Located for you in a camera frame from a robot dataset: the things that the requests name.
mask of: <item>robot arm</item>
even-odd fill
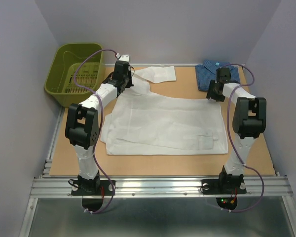
[[[117,98],[125,88],[133,86],[129,55],[122,55],[115,63],[114,71],[97,90],[103,108]],[[93,94],[80,104],[71,104],[68,109],[65,137],[74,146],[79,175],[76,187],[89,195],[95,193],[100,185],[99,169],[93,160],[94,146],[99,138],[98,110],[100,103]]]
[[[233,143],[241,159],[246,163],[252,144],[265,131],[266,99],[251,95],[232,81],[229,68],[217,69],[216,81],[210,82],[206,97],[216,101],[224,101],[227,97],[236,106],[232,120]],[[232,149],[219,179],[204,181],[208,186],[203,189],[203,194],[231,194],[235,189],[237,193],[245,194],[243,173],[244,165]]]

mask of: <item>blue cloth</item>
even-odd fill
[[[230,64],[228,62],[204,60],[203,64],[196,65],[196,79],[198,89],[201,91],[208,91],[209,83],[211,80],[216,80],[216,69]],[[235,80],[240,83],[238,69],[233,66],[227,66],[230,69],[231,80]]]

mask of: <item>wooden board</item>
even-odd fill
[[[107,68],[108,75],[112,68]],[[169,97],[186,99],[204,99],[206,92],[197,88],[194,67],[176,67],[177,81],[151,83],[151,91]],[[245,83],[243,71],[239,69],[241,83]],[[221,103],[222,116],[226,124],[227,102]],[[116,100],[110,102],[104,109],[104,114],[112,112]],[[77,175],[78,162],[73,146],[65,138],[67,110],[65,111],[55,155],[50,169],[50,175]],[[229,154],[231,144],[228,142]],[[100,140],[96,145],[96,157],[108,175],[218,175],[222,166],[229,158],[226,155],[196,155],[196,156],[109,156],[105,144]],[[275,171],[263,135],[255,141],[251,148],[247,165],[256,168],[261,174],[273,175]],[[255,174],[251,170],[245,174]]]

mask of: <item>gray wall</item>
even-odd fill
[[[0,0],[0,237],[18,236],[58,105],[43,85],[57,43],[33,0]]]
[[[95,41],[133,63],[244,63],[280,0],[36,0],[58,43]]]
[[[296,0],[282,0],[247,66],[256,75],[252,91],[267,99],[273,163],[288,176],[296,199]]]

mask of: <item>green basket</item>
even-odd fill
[[[61,46],[50,68],[45,90],[64,107],[86,100],[91,92],[77,87],[74,73],[80,64],[92,53],[102,49],[97,43],[70,43]],[[104,80],[103,52],[90,58],[79,70],[76,81],[96,91]]]

